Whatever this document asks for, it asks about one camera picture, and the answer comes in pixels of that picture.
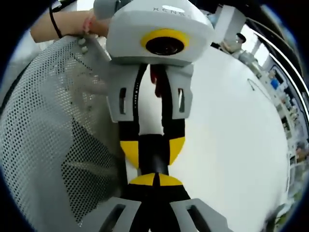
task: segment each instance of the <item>yellow and black stripe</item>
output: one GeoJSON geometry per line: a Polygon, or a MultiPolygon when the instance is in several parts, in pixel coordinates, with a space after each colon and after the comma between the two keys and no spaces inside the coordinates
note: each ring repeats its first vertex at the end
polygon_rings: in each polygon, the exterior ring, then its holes
{"type": "Polygon", "coordinates": [[[141,202],[131,232],[180,232],[170,202],[189,200],[178,179],[159,173],[142,175],[132,180],[121,198],[141,202]]]}
{"type": "Polygon", "coordinates": [[[162,126],[164,135],[148,134],[139,136],[138,92],[147,65],[141,65],[136,78],[133,96],[132,122],[119,122],[120,145],[135,168],[142,174],[163,172],[168,174],[171,165],[180,153],[185,137],[184,119],[172,119],[172,94],[165,66],[154,65],[162,81],[162,126]]]}

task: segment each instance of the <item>robotic arm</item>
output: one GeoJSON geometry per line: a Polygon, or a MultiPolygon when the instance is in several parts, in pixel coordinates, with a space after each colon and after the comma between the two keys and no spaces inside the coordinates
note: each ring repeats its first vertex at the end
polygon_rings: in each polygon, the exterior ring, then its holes
{"type": "Polygon", "coordinates": [[[210,21],[188,0],[95,0],[94,13],[98,20],[111,17],[108,104],[121,147],[141,172],[121,198],[105,203],[100,231],[230,232],[226,219],[190,199],[168,170],[184,144],[193,62],[212,42],[210,21]],[[139,135],[139,87],[147,65],[160,80],[164,135],[139,135]]]}

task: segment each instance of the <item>person's arm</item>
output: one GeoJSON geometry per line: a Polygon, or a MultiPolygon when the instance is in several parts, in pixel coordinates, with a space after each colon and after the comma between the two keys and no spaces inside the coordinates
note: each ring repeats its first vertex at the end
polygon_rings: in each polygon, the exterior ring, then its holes
{"type": "Polygon", "coordinates": [[[225,40],[223,40],[222,44],[223,44],[223,46],[225,47],[226,50],[230,49],[230,46],[228,45],[228,43],[225,40]]]}
{"type": "MultiPolygon", "coordinates": [[[[53,13],[61,35],[82,35],[84,21],[90,16],[91,11],[57,12],[53,13]]],[[[107,36],[109,20],[97,21],[92,17],[90,33],[107,36]]],[[[31,36],[36,43],[58,39],[49,13],[43,15],[30,29],[31,36]]]]}
{"type": "Polygon", "coordinates": [[[239,43],[231,43],[228,47],[228,51],[230,54],[233,54],[235,52],[239,52],[241,50],[241,44],[239,43]]]}

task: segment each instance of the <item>black strip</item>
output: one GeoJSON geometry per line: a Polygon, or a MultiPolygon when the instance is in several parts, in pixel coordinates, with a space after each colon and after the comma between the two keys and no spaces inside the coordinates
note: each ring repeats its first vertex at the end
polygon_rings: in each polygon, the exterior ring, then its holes
{"type": "Polygon", "coordinates": [[[146,71],[147,64],[141,64],[137,74],[134,92],[133,92],[133,121],[118,122],[120,141],[137,141],[139,139],[140,124],[139,124],[139,90],[141,79],[146,71]]]}
{"type": "Polygon", "coordinates": [[[203,216],[195,205],[192,205],[188,209],[188,213],[199,232],[211,232],[207,222],[204,220],[203,216]]]}
{"type": "Polygon", "coordinates": [[[53,9],[52,9],[52,6],[49,6],[49,16],[50,16],[50,20],[51,20],[52,23],[53,23],[53,26],[54,26],[54,28],[55,28],[55,31],[56,31],[58,37],[61,39],[63,36],[62,36],[61,31],[59,30],[59,28],[58,28],[58,26],[57,26],[57,24],[56,24],[56,22],[55,22],[55,19],[54,19],[54,16],[53,16],[53,9]]]}
{"type": "Polygon", "coordinates": [[[116,205],[115,208],[108,215],[107,219],[100,228],[99,232],[112,232],[124,209],[125,209],[124,205],[122,204],[116,205]]]}
{"type": "Polygon", "coordinates": [[[178,220],[170,202],[189,200],[182,185],[160,186],[159,174],[154,176],[153,186],[129,184],[124,199],[141,202],[134,216],[130,232],[180,232],[178,220]]]}
{"type": "Polygon", "coordinates": [[[211,43],[211,47],[214,47],[216,49],[219,49],[221,46],[218,43],[211,43]]]}
{"type": "Polygon", "coordinates": [[[169,141],[161,134],[139,136],[139,167],[142,175],[169,174],[169,141]]]}
{"type": "Polygon", "coordinates": [[[117,12],[121,8],[121,1],[116,0],[114,12],[117,12]]]}
{"type": "Polygon", "coordinates": [[[153,69],[160,78],[161,98],[162,98],[162,126],[164,137],[167,140],[184,137],[184,119],[172,119],[173,100],[169,85],[169,79],[164,65],[153,65],[153,69]]]}

